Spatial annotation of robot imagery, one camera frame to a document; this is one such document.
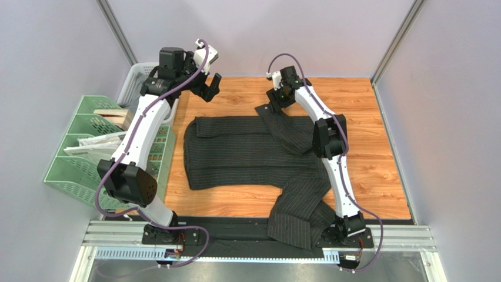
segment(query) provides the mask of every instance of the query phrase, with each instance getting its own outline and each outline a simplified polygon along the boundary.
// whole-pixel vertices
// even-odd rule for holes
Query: wooden tabletop
[[[409,219],[410,214],[388,144],[388,137],[369,79],[310,78],[315,92],[348,123],[348,172],[357,202],[386,219]],[[206,103],[185,92],[173,125],[176,146],[164,199],[178,215],[268,217],[281,189],[237,185],[190,190],[183,166],[183,140],[187,125],[197,116],[257,116],[255,107],[268,103],[272,87],[265,78],[224,77],[221,92]],[[295,103],[284,110],[289,116],[306,116]],[[333,208],[334,195],[324,197]]]

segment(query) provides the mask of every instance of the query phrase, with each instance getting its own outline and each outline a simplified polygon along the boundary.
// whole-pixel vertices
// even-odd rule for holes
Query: wood surface
[[[348,121],[348,171],[359,204],[385,219],[409,219],[410,214],[395,167],[388,138],[369,79],[311,78],[315,92],[334,112]],[[185,92],[173,125],[176,145],[164,203],[178,215],[268,217],[281,189],[273,186],[221,186],[190,190],[183,166],[187,125],[197,116],[257,116],[254,107],[268,103],[265,78],[224,77],[221,92],[206,103]],[[295,103],[289,116],[306,116]],[[335,207],[332,191],[324,197]]]

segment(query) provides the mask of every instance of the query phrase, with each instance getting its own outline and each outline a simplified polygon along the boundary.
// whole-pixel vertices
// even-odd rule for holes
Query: white laundry basket
[[[120,96],[118,96],[116,103],[120,106],[124,106],[131,103],[134,98],[137,98],[140,95],[139,91],[141,89],[141,84],[146,80],[151,70],[156,66],[158,66],[158,63],[137,63],[133,65],[129,70],[129,74],[125,79],[125,83],[123,84]],[[162,125],[172,126],[176,116],[178,104],[179,99],[174,102],[171,111],[162,122]]]

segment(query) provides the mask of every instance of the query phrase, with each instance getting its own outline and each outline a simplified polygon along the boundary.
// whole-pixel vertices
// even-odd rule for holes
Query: black pants
[[[261,184],[283,189],[270,213],[268,236],[311,250],[335,212],[322,201],[330,190],[327,171],[312,150],[307,116],[197,117],[186,128],[185,169],[192,190]]]

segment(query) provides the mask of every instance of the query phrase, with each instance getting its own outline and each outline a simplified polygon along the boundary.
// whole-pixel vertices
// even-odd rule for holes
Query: green plastic bin
[[[97,164],[81,157],[68,156],[63,150],[66,147],[78,146],[80,138],[122,131],[102,116],[94,115],[95,109],[120,109],[120,106],[106,96],[84,96],[44,180],[51,187],[93,207],[95,206],[94,194],[101,181]],[[148,156],[153,169],[158,174],[156,194],[161,199],[165,195],[165,187],[169,179],[175,140],[176,136],[171,127],[161,126]],[[102,189],[99,197],[99,203],[103,209],[129,207],[107,196],[104,192],[105,189]]]

